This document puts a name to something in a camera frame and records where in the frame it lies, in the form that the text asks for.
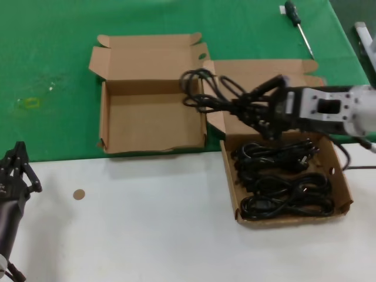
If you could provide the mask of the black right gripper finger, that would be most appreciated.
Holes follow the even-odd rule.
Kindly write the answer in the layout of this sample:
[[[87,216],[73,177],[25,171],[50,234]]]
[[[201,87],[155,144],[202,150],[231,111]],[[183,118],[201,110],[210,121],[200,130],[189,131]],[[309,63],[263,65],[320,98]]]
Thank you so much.
[[[275,88],[285,88],[287,79],[283,75],[277,75],[255,88],[255,95],[261,97]]]
[[[261,134],[265,140],[281,138],[281,124],[268,105],[236,102],[234,115],[245,125]]]

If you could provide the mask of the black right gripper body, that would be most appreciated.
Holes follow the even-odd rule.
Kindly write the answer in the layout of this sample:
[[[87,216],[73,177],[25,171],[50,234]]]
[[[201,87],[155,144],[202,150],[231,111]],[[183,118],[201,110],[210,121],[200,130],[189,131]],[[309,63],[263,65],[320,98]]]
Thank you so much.
[[[285,132],[292,128],[292,119],[286,113],[289,87],[275,88],[266,96],[268,105],[267,121],[273,132]]]

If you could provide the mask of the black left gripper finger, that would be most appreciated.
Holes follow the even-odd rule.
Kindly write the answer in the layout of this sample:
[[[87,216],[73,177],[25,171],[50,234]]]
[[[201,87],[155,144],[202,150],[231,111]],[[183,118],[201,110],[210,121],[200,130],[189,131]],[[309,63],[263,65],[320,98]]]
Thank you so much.
[[[1,174],[9,174],[20,157],[21,142],[16,142],[13,149],[9,149],[1,159]]]
[[[29,186],[30,192],[40,193],[42,191],[42,186],[40,180],[29,164],[29,156],[24,142],[18,143],[18,159],[20,162],[20,171],[26,174],[31,182],[31,186]]]

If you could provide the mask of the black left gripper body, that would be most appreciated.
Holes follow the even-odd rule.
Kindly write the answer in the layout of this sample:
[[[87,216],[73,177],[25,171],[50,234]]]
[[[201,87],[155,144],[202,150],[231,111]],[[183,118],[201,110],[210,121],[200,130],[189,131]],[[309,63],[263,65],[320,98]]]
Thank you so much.
[[[1,175],[1,202],[29,200],[29,189],[19,176]]]

